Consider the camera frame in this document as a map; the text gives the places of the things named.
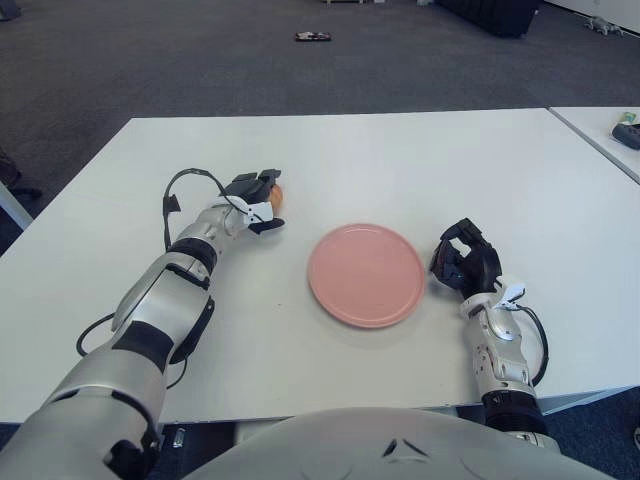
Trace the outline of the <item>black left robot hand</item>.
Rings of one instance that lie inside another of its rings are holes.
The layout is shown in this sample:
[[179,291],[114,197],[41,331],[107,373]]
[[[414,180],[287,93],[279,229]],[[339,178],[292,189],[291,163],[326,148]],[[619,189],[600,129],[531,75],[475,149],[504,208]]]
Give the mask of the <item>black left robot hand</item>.
[[279,229],[285,225],[285,221],[276,216],[282,200],[277,184],[280,176],[278,169],[240,174],[223,188],[220,197],[240,213],[244,225],[253,233]]

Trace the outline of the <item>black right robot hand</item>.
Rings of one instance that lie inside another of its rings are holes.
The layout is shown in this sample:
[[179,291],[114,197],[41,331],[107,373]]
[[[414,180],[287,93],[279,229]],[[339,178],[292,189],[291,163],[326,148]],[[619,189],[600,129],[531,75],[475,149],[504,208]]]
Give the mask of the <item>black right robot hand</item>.
[[495,293],[494,283],[502,275],[497,251],[468,218],[458,221],[440,236],[429,271],[464,299]]

